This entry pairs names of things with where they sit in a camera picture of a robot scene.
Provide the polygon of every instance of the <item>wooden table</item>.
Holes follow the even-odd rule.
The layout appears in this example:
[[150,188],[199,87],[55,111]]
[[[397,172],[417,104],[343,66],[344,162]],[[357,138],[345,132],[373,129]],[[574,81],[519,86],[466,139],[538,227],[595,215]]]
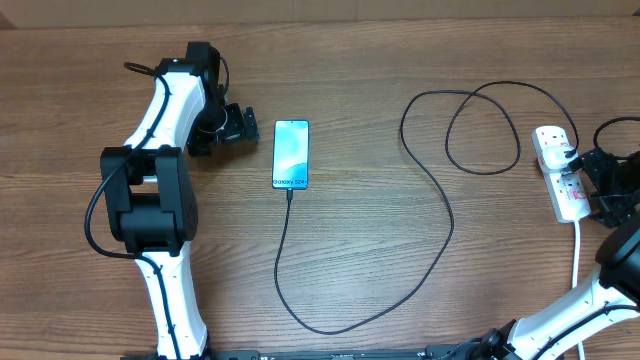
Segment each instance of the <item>wooden table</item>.
[[[117,359],[157,343],[147,290],[131,261],[87,245],[82,222],[99,156],[138,126],[153,82],[122,67],[181,57],[210,41],[231,69],[230,98],[253,106],[262,139],[189,160],[200,226],[192,267],[200,312],[219,350],[418,348],[459,342],[535,313],[570,285],[571,225],[556,223],[530,134],[561,112],[529,89],[485,93],[512,115],[522,159],[473,176],[444,154],[460,96],[419,100],[407,141],[449,196],[456,228],[423,288],[391,314],[339,336],[302,329],[281,305],[273,261],[285,194],[271,189],[273,124],[312,126],[311,186],[296,193],[281,286],[310,325],[334,330],[409,292],[442,246],[449,219],[398,135],[417,93],[471,90],[498,79],[541,86],[571,112],[581,150],[596,127],[640,114],[635,18],[442,20],[0,32],[0,358]],[[640,127],[602,143],[637,150]],[[504,118],[476,100],[454,126],[453,156],[473,169],[508,165]],[[583,221],[581,277],[610,232]],[[93,233],[110,250],[105,208]],[[640,321],[586,342],[589,359],[636,359]]]

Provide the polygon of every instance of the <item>wood grain surface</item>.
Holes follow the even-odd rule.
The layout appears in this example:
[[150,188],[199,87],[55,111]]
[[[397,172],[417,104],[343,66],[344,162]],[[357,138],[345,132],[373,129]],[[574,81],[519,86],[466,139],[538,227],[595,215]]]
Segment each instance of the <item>wood grain surface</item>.
[[[306,118],[312,127],[311,185],[295,195],[281,287],[302,319],[335,330],[407,294],[446,238],[442,199],[399,140],[415,94],[531,82],[567,107],[586,151],[599,124],[640,114],[639,34],[635,18],[0,32],[0,358],[118,359],[157,344],[139,270],[94,253],[82,230],[100,152],[133,132],[153,92],[124,61],[154,66],[183,56],[190,40],[210,41],[229,62],[231,100],[258,117],[256,148],[189,160],[200,211],[193,277],[216,349],[419,348],[529,316],[569,288],[573,228],[555,221],[530,140],[538,126],[568,130],[562,113],[529,89],[487,89],[513,117],[522,157],[506,174],[473,176],[444,153],[462,98],[417,101],[407,142],[451,200],[453,238],[410,301],[331,337],[301,328],[273,286],[286,209],[270,185],[274,122]],[[601,143],[624,153],[639,137],[639,125],[619,124]],[[451,150],[461,164],[490,170],[513,161],[515,141],[499,111],[475,100]],[[582,226],[581,278],[610,232]],[[93,233],[123,249],[104,203]],[[640,321],[607,329],[586,342],[587,356],[636,359],[639,332]]]

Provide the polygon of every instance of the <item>black wire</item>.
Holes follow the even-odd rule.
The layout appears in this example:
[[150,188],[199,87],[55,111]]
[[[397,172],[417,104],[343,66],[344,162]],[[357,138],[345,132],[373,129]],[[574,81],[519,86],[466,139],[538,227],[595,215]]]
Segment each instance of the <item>black wire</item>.
[[227,79],[224,81],[224,90],[222,91],[222,96],[225,96],[227,95],[227,91],[229,91],[229,65],[227,65],[227,60],[222,56],[220,56],[220,60],[222,60],[222,64],[224,64],[224,71],[227,73]]
[[118,173],[118,171],[123,170],[124,166],[129,162],[129,160],[131,160],[132,156],[137,154],[144,147],[144,145],[149,141],[149,139],[153,137],[153,133],[158,127],[158,124],[162,119],[162,115],[164,115],[164,112],[167,109],[167,105],[169,104],[169,96],[171,95],[169,84],[167,84],[167,81],[164,79],[162,75],[155,74],[153,69],[144,65],[130,63],[130,62],[124,63],[124,67],[128,70],[131,70],[143,75],[153,76],[154,78],[159,79],[162,85],[164,86],[164,99],[162,101],[162,105],[160,106],[160,110],[158,111],[158,115],[156,115],[156,118],[153,120],[151,127],[147,130],[147,133],[142,139],[142,141],[140,141],[140,143],[136,145],[136,147],[134,147],[129,152],[129,154],[127,154],[127,156],[120,163],[120,165],[118,165],[115,169],[113,169],[109,173],[109,175],[107,175],[107,177],[104,180],[102,180],[102,183],[100,184],[100,186],[98,186],[98,189],[93,194],[93,197],[89,202],[89,206],[87,207],[87,212],[85,213],[85,216],[84,216],[84,234],[85,234],[85,237],[87,238],[87,242],[89,243],[89,245],[93,248],[93,250],[95,250],[100,255],[112,257],[112,258],[118,258],[118,259],[141,260],[146,262],[151,266],[151,268],[153,268],[153,273],[158,277],[158,282],[160,284],[160,293],[162,295],[162,306],[164,308],[164,314],[167,320],[168,332],[171,335],[171,341],[173,342],[173,348],[176,353],[176,358],[181,359],[180,349],[178,346],[178,339],[176,338],[174,325],[173,325],[173,322],[171,321],[171,314],[169,313],[169,300],[167,298],[167,290],[164,286],[164,281],[162,279],[161,268],[158,267],[158,265],[153,260],[142,256],[142,254],[122,254],[122,253],[115,253],[115,252],[104,250],[96,243],[95,239],[91,235],[91,216],[93,215],[93,210],[95,209],[96,204],[100,199],[100,196],[104,192],[104,189],[107,187],[107,185],[111,182],[115,174]]
[[531,358],[531,360],[538,360],[542,357],[542,355],[544,355],[544,353],[551,349],[553,347],[553,345],[555,345],[556,343],[558,343],[558,341],[564,339],[567,335],[571,334],[572,332],[574,332],[575,330],[579,329],[580,327],[582,327],[583,325],[587,324],[588,322],[590,322],[591,320],[597,318],[598,316],[602,315],[602,314],[609,314],[609,312],[611,311],[615,311],[615,310],[634,310],[634,311],[640,311],[640,309],[638,309],[637,306],[631,306],[631,305],[611,305],[611,306],[605,306],[602,309],[594,312],[593,314],[587,316],[586,318],[578,321],[577,323],[573,324],[572,326],[570,326],[569,328],[567,328],[566,330],[564,330],[563,332],[561,332],[558,336],[554,337],[553,339],[549,340],[549,342],[543,346],[537,353],[536,355]]
[[[621,122],[621,121],[640,121],[640,117],[637,117],[637,116],[623,116],[623,117],[611,119],[611,120],[605,122],[604,124],[600,125],[600,127],[598,127],[598,129],[596,129],[596,132],[593,134],[593,146],[597,150],[600,150],[603,154],[607,154],[604,150],[602,150],[602,148],[598,144],[598,135],[600,135],[600,132],[602,130],[604,130],[604,128],[606,128],[607,126],[609,126],[611,124],[615,124],[617,122]],[[613,155],[613,154],[607,154],[607,155],[609,155],[611,158],[613,158],[615,160],[627,160],[629,158],[628,156],[617,156],[617,155]]]
[[[571,126],[574,129],[575,132],[575,136],[576,136],[576,150],[578,148],[578,132],[576,130],[575,124],[573,123],[573,120],[571,119],[571,116],[569,115],[569,113],[567,112],[567,110],[564,108],[564,106],[562,106],[562,104],[560,104],[560,102],[558,102],[558,100],[556,100],[553,95],[551,95],[550,93],[548,93],[547,91],[531,85],[531,84],[527,84],[527,83],[521,83],[521,82],[516,82],[516,81],[496,81],[496,82],[491,82],[491,83],[487,83],[484,84],[482,86],[480,86],[479,88],[477,88],[474,91],[466,91],[466,90],[436,90],[436,91],[425,91],[422,92],[416,96],[413,97],[413,99],[411,99],[411,101],[409,102],[409,104],[407,105],[407,107],[404,110],[404,113],[402,114],[402,119],[400,120],[400,139],[402,140],[402,145],[404,146],[405,150],[407,151],[407,153],[409,154],[409,156],[413,159],[413,161],[416,162],[416,164],[418,164],[418,166],[422,169],[422,171],[425,172],[425,174],[427,174],[427,176],[429,176],[429,178],[431,179],[431,181],[433,181],[434,185],[436,185],[436,187],[438,188],[438,191],[440,192],[440,195],[442,196],[442,200],[445,203],[445,206],[447,208],[447,212],[449,213],[449,219],[450,219],[450,228],[449,228],[449,234],[447,235],[447,238],[444,242],[444,244],[442,245],[442,248],[440,249],[440,251],[438,252],[438,254],[436,255],[435,259],[433,260],[433,262],[431,263],[431,266],[429,266],[429,269],[427,270],[427,272],[425,273],[425,275],[422,277],[422,279],[420,280],[420,282],[418,283],[418,285],[411,290],[411,292],[409,292],[409,294],[407,294],[404,298],[402,298],[400,301],[398,301],[397,303],[391,305],[390,307],[388,307],[387,309],[363,320],[360,321],[357,324],[348,326],[346,328],[340,329],[340,330],[336,330],[336,331],[322,331],[322,330],[318,330],[315,329],[309,325],[307,325],[304,321],[302,321],[294,312],[293,310],[291,310],[291,308],[289,307],[289,305],[287,304],[286,300],[284,299],[284,296],[282,295],[282,292],[280,291],[280,285],[278,283],[278,264],[280,263],[280,256],[282,254],[282,248],[284,246],[284,240],[286,237],[286,233],[287,233],[287,227],[289,224],[289,213],[291,210],[291,199],[293,198],[293,190],[288,190],[287,191],[287,214],[285,217],[285,223],[284,223],[284,229],[282,231],[282,240],[280,241],[280,247],[278,249],[278,254],[276,255],[276,261],[274,264],[274,268],[273,268],[273,278],[274,278],[274,282],[275,282],[275,286],[276,286],[276,291],[278,292],[278,297],[280,297],[280,301],[282,302],[282,304],[284,305],[285,309],[287,309],[287,311],[289,312],[289,314],[291,315],[291,317],[293,317],[300,325],[302,325],[302,327],[304,327],[305,329],[314,332],[316,334],[320,334],[320,335],[338,335],[338,334],[342,334],[345,333],[347,331],[353,330],[357,327],[360,327],[362,325],[365,325],[373,320],[376,320],[388,313],[390,313],[391,311],[395,310],[397,307],[399,307],[400,305],[404,304],[407,300],[409,300],[416,292],[418,292],[418,290],[420,290],[420,288],[422,287],[422,285],[424,284],[424,282],[427,280],[427,278],[429,277],[429,275],[431,274],[431,271],[433,270],[433,268],[436,266],[436,264],[438,263],[438,260],[440,259],[440,257],[442,256],[442,254],[444,253],[444,251],[447,248],[447,245],[449,245],[449,242],[451,241],[451,237],[453,236],[453,230],[454,230],[454,215],[453,215],[453,210],[451,209],[451,204],[449,203],[449,199],[447,198],[447,195],[445,194],[444,190],[442,189],[442,187],[440,186],[440,184],[438,183],[438,181],[436,180],[436,178],[431,174],[431,172],[429,172],[429,170],[427,170],[427,168],[420,162],[420,160],[418,160],[415,155],[413,155],[413,153],[411,152],[411,150],[409,149],[409,146],[407,146],[407,143],[405,141],[404,138],[404,123],[406,120],[406,116],[407,113],[409,112],[409,110],[411,109],[411,106],[413,105],[413,103],[418,100],[419,98],[421,98],[422,96],[425,95],[434,95],[434,94],[458,94],[458,95],[467,95],[467,98],[464,100],[464,102],[458,107],[458,110],[456,111],[456,113],[453,115],[453,118],[451,119],[451,122],[449,124],[449,129],[447,130],[447,136],[446,136],[446,140],[445,140],[445,151],[447,153],[447,157],[449,158],[449,160],[460,170],[470,173],[470,174],[474,174],[474,175],[495,175],[495,174],[500,174],[503,172],[506,172],[508,170],[510,170],[511,168],[513,168],[517,163],[518,160],[520,159],[520,153],[521,153],[521,146],[520,146],[520,139],[518,137],[518,132],[516,131],[516,128],[511,120],[511,117],[509,116],[509,114],[507,113],[507,111],[502,107],[502,105],[500,105],[497,101],[493,100],[492,98],[480,94],[478,93],[478,91],[480,91],[481,89],[491,86],[491,85],[497,85],[497,84],[511,84],[511,85],[521,85],[521,86],[526,86],[535,90],[538,90],[540,92],[542,92],[543,94],[547,95],[551,100],[553,100],[553,102],[555,102],[558,107],[560,107],[560,109],[562,110],[562,112],[565,114],[565,116],[567,117],[567,119],[569,120],[569,123],[571,124]],[[517,145],[517,154],[516,154],[516,159],[515,161],[507,166],[504,169],[500,169],[500,170],[496,170],[496,171],[490,171],[490,172],[477,172],[477,171],[473,171],[473,170],[469,170],[466,169],[464,167],[462,167],[461,165],[459,165],[457,162],[454,161],[453,157],[451,156],[451,154],[449,153],[449,135],[451,133],[451,128],[453,127],[453,123],[455,122],[456,118],[458,117],[458,115],[460,114],[460,112],[462,111],[462,109],[464,108],[464,105],[469,101],[470,98],[472,97],[479,97],[485,100],[490,101],[491,103],[493,103],[495,106],[497,106],[500,111],[502,112],[502,114],[504,115],[504,117],[507,119],[507,122],[509,123],[509,126],[511,127],[511,130],[513,132],[513,135],[516,139],[516,145]]]

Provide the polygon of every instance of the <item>white power cord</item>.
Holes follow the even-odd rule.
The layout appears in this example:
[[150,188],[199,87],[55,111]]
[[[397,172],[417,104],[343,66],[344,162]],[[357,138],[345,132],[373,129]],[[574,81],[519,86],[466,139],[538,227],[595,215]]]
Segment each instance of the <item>white power cord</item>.
[[[571,273],[572,289],[578,286],[578,266],[580,265],[580,220],[573,221],[573,228],[575,229],[576,241],[573,248],[573,271]],[[578,343],[578,357],[580,360],[585,360],[582,341]]]

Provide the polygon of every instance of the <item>phone screen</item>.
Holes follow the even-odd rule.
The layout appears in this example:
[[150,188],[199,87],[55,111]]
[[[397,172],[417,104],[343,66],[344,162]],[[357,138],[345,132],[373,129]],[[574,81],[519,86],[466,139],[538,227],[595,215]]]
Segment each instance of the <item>phone screen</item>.
[[309,185],[309,122],[276,121],[273,142],[273,188],[306,189]]

